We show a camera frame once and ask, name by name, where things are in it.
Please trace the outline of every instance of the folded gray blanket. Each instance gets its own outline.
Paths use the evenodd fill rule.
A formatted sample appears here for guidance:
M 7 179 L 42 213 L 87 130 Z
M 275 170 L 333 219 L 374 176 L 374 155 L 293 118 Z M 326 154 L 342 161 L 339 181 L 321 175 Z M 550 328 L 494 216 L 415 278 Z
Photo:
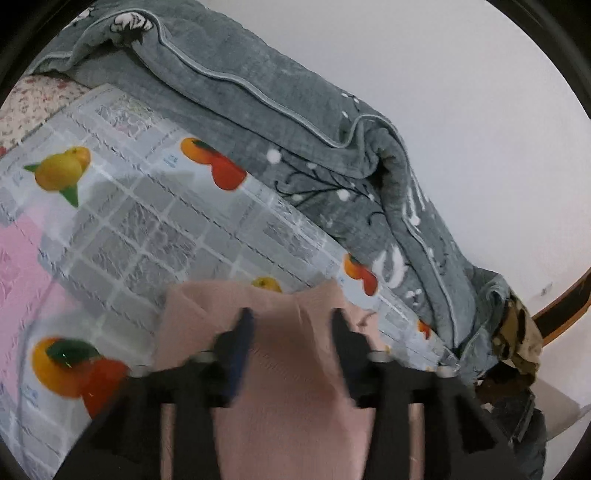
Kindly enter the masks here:
M 464 258 L 393 124 L 354 95 L 195 0 L 100 0 L 31 71 L 147 103 L 371 266 L 455 349 L 466 382 L 497 362 L 506 282 Z

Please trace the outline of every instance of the pink knit garment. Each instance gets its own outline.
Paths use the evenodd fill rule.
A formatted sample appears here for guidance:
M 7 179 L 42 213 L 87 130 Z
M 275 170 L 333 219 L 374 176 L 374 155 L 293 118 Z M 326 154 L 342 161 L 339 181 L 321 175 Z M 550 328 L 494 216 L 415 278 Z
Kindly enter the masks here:
M 207 349 L 243 307 L 255 314 L 254 344 L 238 396 L 214 413 L 223 480 L 361 478 L 374 411 L 355 408 L 347 394 L 332 345 L 332 310 L 343 309 L 376 349 L 383 344 L 377 315 L 348 302 L 334 280 L 293 295 L 228 281 L 174 286 L 156 369 Z M 171 414 L 164 421 L 164 479 L 171 478 Z

